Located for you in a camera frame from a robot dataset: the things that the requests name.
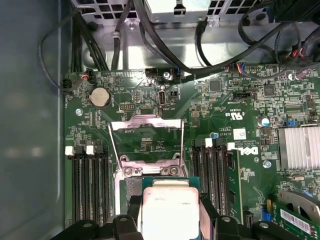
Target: cable clip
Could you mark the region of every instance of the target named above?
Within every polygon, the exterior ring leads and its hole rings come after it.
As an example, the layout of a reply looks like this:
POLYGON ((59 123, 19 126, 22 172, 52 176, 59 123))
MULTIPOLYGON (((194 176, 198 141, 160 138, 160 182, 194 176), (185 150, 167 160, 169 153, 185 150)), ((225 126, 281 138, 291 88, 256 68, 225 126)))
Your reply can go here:
POLYGON ((120 42, 121 42, 121 33, 120 33, 119 31, 114 31, 114 32, 112 32, 112 33, 111 33, 111 37, 112 37, 113 39, 119 39, 120 42))

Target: black cable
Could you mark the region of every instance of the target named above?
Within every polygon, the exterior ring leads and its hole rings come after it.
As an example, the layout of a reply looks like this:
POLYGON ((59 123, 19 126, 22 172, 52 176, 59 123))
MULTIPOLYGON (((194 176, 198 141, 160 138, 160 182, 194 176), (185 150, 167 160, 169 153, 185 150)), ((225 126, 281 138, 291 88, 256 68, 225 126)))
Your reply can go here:
POLYGON ((275 54, 275 60, 276 60, 277 64, 280 64, 279 43, 280 43, 281 34, 282 34, 282 30, 278 32, 278 34, 275 37, 275 41, 274 41, 274 54, 275 54))
POLYGON ((108 71, 109 68, 107 66, 105 57, 103 56, 103 54, 101 52, 101 49, 98 46, 96 40, 92 36, 86 21, 84 20, 84 18, 81 16, 80 13, 75 15, 74 19, 75 19, 75 21, 77 23, 77 26, 79 27, 79 30, 81 32, 81 35, 82 35, 85 43, 88 46, 88 49, 90 51, 91 57, 94 60, 94 63, 97 65, 96 61, 99 62, 99 65, 101 66, 101 70, 100 71, 108 71))
MULTIPOLYGON (((254 39, 252 39, 251 37, 249 37, 249 36, 245 33, 244 26, 243 26, 243 21, 244 21, 244 19, 247 18, 247 16, 248 16, 250 13, 252 13, 252 12, 254 12, 254 11, 256 11, 256 10, 259 10, 259 9, 268 8, 268 7, 270 7, 270 6, 271 6, 271 3, 270 3, 270 2, 264 2, 264 3, 261 3, 261 4, 255 5, 255 6, 253 6, 252 8, 250 8, 250 9, 242 16, 242 18, 240 19, 239 24, 238 24, 238 33, 239 33, 241 39, 242 39, 246 44, 248 44, 248 45, 250 45, 250 46, 253 46, 253 45, 257 44, 257 41, 255 41, 254 39)), ((259 46, 259 48, 265 50, 266 52, 268 52, 273 59, 276 58, 275 51, 274 51, 271 47, 262 44, 262 45, 259 46)))
POLYGON ((142 25, 141 22, 139 23, 139 30, 140 30, 142 41, 143 41, 144 45, 147 47, 147 49, 149 49, 150 52, 152 52, 154 55, 156 55, 160 59, 164 60, 168 64, 175 66, 175 64, 171 60, 169 60, 167 57, 165 57, 161 52, 159 52, 157 49, 155 49, 150 44, 150 42, 148 42, 148 40, 146 38, 146 32, 145 32, 144 26, 142 25))
POLYGON ((71 48, 71 71, 82 71, 82 44, 80 31, 77 28, 75 21, 72 21, 72 48, 71 48))
POLYGON ((245 72, 240 72, 240 74, 243 75, 243 76, 246 76, 248 78, 252 78, 252 79, 256 79, 256 80, 267 80, 267 79, 278 78, 278 77, 284 75, 287 71, 289 71, 291 69, 291 66, 298 61, 299 51, 302 48, 301 35, 300 35, 299 29, 298 29, 296 23, 292 23, 292 27, 293 27, 293 30, 294 30, 294 32, 296 34, 297 40, 298 40, 298 49, 297 49, 296 55, 294 56, 293 60, 291 61, 291 63, 289 64, 288 67, 286 67, 284 70, 282 70, 282 71, 280 71, 280 72, 278 72, 278 73, 276 73, 274 75, 270 75, 270 76, 253 76, 253 75, 249 75, 249 74, 247 74, 245 72))
POLYGON ((315 41, 320 40, 320 26, 317 27, 310 35, 304 40, 303 46, 302 46, 302 52, 305 55, 308 49, 308 46, 315 41))
POLYGON ((202 43, 201 43, 202 34, 204 34, 207 25, 208 25, 208 18, 206 17, 204 21, 200 21, 198 23, 198 25, 196 26, 195 45, 196 45, 196 49, 199 53, 199 56, 202 59, 202 61, 204 62, 204 64, 207 66, 212 66, 212 64, 208 61, 208 59, 206 58, 206 56, 204 54, 204 51, 202 49, 202 43))
MULTIPOLYGON (((115 32, 118 32, 120 34, 122 25, 124 24, 126 18, 128 17, 130 10, 133 6, 132 0, 128 0, 126 3, 126 6, 118 20, 118 23, 115 27, 115 32)), ((119 56, 120 56, 120 46, 121 46, 121 40, 118 37, 115 37, 113 39, 113 58, 111 63, 111 70, 117 70, 118 69, 118 63, 119 63, 119 56)))
POLYGON ((72 13, 65 17, 61 22, 59 22, 56 26, 54 26, 49 32, 47 32, 46 34, 44 34, 39 42, 38 42, 38 49, 37 49, 37 53, 38 53, 38 57, 39 57, 39 60, 40 60, 40 64, 41 64, 41 68, 46 76, 46 78, 50 81, 50 83, 55 87, 57 88, 58 90, 62 91, 63 93, 66 93, 66 92, 71 92, 74 87, 72 88, 63 88, 61 86, 58 85, 58 83, 56 83, 53 78, 51 77, 48 69, 47 69, 47 66, 45 64, 45 61, 44 61, 44 56, 43 56, 43 43, 44 41, 46 40, 46 38, 51 34, 53 33, 54 31, 56 31, 57 29, 61 28, 63 25, 65 25, 67 22, 69 22, 76 14, 78 13, 78 9, 74 9, 72 11, 72 13))
POLYGON ((181 70, 191 73, 191 74, 199 74, 199 75, 205 75, 205 74, 211 74, 211 73, 217 73, 221 72, 222 68, 238 62, 239 60, 245 58, 249 54, 251 54, 254 50, 256 50, 259 46, 264 44, 268 39, 270 39, 273 35, 275 35, 277 32, 279 32, 281 29, 288 26, 290 23, 280 23, 278 26, 276 26, 272 31, 270 31, 268 34, 266 34, 264 37, 262 37, 255 45, 248 48, 244 52, 238 54, 237 56, 226 60, 224 62, 221 62, 219 64, 216 64, 214 66, 204 67, 204 68, 189 68, 187 67, 183 62, 181 62, 171 51, 168 49, 168 47, 164 44, 164 42, 161 40, 161 38, 156 33, 155 29, 153 28, 152 24, 149 21, 148 15, 146 13, 145 7, 143 5, 142 0, 133 0, 135 10, 137 11, 140 22, 145 28, 145 31, 149 34, 150 38, 154 42, 154 44, 157 46, 157 48, 162 52, 163 55, 165 55, 168 59, 170 59, 176 66, 178 66, 181 70))
POLYGON ((96 67, 96 69, 98 71, 103 71, 103 67, 102 67, 102 63, 103 60, 101 60, 99 57, 98 57, 98 54, 96 53, 96 50, 94 49, 93 45, 91 44, 90 40, 88 39, 88 34, 91 35, 91 33, 89 32, 89 29, 88 29, 88 25, 87 24, 83 24, 82 22, 82 19, 83 17, 81 16, 81 14, 76 14, 74 16, 74 22, 76 24, 76 27, 79 29, 81 35, 82 35, 82 38, 83 40, 85 41, 86 43, 86 46, 90 52, 90 56, 92 57, 93 59, 93 62, 94 62, 94 65, 96 67))

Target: aluminum heatsink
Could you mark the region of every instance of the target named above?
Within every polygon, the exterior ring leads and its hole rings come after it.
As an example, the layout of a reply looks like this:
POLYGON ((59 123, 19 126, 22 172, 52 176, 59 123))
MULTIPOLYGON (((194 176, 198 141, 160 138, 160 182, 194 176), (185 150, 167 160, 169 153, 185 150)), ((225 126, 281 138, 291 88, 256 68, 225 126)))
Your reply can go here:
POLYGON ((278 130, 282 169, 320 168, 320 126, 278 130))

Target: resistor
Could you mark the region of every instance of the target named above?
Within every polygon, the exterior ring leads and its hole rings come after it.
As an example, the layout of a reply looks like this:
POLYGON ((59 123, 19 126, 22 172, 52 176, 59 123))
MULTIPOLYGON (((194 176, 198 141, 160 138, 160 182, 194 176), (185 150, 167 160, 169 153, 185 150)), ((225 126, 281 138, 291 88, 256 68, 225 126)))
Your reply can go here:
POLYGON ((294 78, 296 80, 301 80, 301 79, 304 79, 307 75, 309 74, 309 70, 308 69, 305 69, 305 70, 302 70, 301 72, 298 72, 294 78))

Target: motherboard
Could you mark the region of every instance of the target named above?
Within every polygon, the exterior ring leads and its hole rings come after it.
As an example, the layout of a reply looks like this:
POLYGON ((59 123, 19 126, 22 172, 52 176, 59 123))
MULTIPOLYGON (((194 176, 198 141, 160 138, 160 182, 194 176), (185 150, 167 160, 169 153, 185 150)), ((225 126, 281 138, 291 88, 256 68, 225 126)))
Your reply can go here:
POLYGON ((199 177, 219 213, 247 227, 286 225, 279 191, 320 200, 319 68, 265 80, 229 69, 76 72, 63 84, 79 79, 64 99, 66 226, 126 213, 143 176, 199 177))

